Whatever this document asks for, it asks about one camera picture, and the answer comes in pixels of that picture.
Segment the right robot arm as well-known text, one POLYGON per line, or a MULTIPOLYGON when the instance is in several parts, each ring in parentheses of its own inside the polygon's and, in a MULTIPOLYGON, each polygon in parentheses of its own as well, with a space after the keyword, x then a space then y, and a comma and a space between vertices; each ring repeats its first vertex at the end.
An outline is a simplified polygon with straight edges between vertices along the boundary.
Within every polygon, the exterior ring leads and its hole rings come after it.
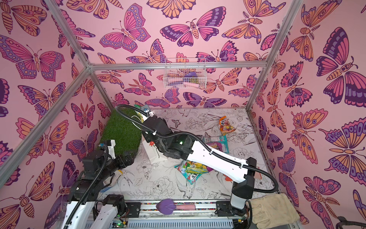
POLYGON ((256 160, 252 157, 240 159, 208 146, 198 136, 188 132, 173 132, 166 121, 157 116, 143 116, 142 135, 164 156, 197 162, 208 166, 233 181, 230 211, 243 216, 246 202, 254 192, 256 160))

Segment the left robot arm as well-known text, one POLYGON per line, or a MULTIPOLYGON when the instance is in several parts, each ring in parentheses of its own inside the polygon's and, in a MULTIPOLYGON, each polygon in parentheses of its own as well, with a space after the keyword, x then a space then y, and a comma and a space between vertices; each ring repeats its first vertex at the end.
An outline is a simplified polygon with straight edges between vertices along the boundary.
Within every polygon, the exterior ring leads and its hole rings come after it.
MULTIPOLYGON (((105 185, 104 181, 112 179, 115 171, 132 165, 136 154, 136 151, 126 151, 113 159, 108 149, 97 149, 83 158, 84 170, 71 187, 63 229, 85 228, 90 212, 99 202, 100 191, 112 184, 110 181, 105 185)), ((109 194, 101 202, 103 206, 92 225, 93 229, 108 229, 115 217, 122 216, 127 211, 122 194, 109 194)))

